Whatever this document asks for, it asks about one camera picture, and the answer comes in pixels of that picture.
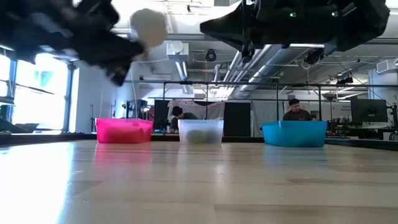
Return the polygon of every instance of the clear plastic bin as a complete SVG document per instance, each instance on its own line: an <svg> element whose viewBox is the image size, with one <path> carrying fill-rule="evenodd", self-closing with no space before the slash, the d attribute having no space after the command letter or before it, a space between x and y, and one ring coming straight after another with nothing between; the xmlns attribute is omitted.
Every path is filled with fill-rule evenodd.
<svg viewBox="0 0 398 224"><path fill-rule="evenodd" d="M182 144L221 144L223 128L223 120L180 119L178 121Z"/></svg>
<svg viewBox="0 0 398 224"><path fill-rule="evenodd" d="M99 143L139 144L150 141L152 121L141 119L95 119Z"/></svg>
<svg viewBox="0 0 398 224"><path fill-rule="evenodd" d="M276 121L262 124L266 144L282 147L323 147L326 121Z"/></svg>

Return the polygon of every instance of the person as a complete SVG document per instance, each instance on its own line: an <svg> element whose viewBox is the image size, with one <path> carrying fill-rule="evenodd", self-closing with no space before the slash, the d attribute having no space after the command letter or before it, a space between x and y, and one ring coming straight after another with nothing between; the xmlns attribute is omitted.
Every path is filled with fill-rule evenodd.
<svg viewBox="0 0 398 224"><path fill-rule="evenodd" d="M310 113L301 109L298 99L290 100L289 106L290 111L284 115L284 121L312 121Z"/></svg>
<svg viewBox="0 0 398 224"><path fill-rule="evenodd" d="M178 120L179 119L198 119L193 113L184 113L182 108L179 106L174 106L172 115L174 118L171 122L170 132L175 133L178 130Z"/></svg>

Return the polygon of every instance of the window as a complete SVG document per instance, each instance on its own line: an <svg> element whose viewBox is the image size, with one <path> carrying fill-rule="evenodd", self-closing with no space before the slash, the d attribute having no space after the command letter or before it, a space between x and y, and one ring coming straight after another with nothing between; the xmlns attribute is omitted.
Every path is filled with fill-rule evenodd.
<svg viewBox="0 0 398 224"><path fill-rule="evenodd" d="M38 128L63 129L67 65L48 54L36 56L36 65L18 61L12 122L39 123Z"/></svg>
<svg viewBox="0 0 398 224"><path fill-rule="evenodd" d="M7 82L10 77L10 65L10 59L6 56L0 55L0 96L7 96Z"/></svg>

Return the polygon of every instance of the computer monitor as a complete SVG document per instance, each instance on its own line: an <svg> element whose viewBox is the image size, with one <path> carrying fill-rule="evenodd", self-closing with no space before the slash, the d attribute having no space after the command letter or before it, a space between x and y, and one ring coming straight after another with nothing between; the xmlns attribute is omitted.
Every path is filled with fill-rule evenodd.
<svg viewBox="0 0 398 224"><path fill-rule="evenodd" d="M353 122L388 122L385 100L351 100Z"/></svg>

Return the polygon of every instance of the pink bin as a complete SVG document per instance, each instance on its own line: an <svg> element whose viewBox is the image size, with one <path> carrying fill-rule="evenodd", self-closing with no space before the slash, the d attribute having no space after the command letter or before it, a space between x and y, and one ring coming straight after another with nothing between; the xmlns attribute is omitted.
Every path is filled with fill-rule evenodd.
<svg viewBox="0 0 398 224"><path fill-rule="evenodd" d="M97 118L97 140L99 143L139 144L150 141L152 121L141 119Z"/></svg>

